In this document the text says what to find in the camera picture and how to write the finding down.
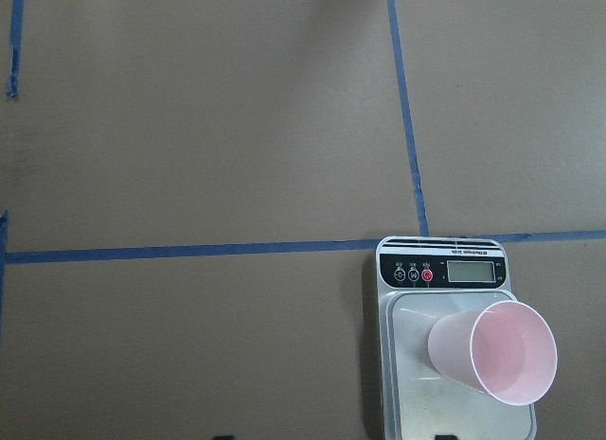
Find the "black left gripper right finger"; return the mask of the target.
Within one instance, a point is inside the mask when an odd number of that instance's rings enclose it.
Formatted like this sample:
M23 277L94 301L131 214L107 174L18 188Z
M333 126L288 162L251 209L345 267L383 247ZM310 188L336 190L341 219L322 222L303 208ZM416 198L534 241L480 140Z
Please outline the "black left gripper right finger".
M457 436L454 434L436 434L435 440L457 440Z

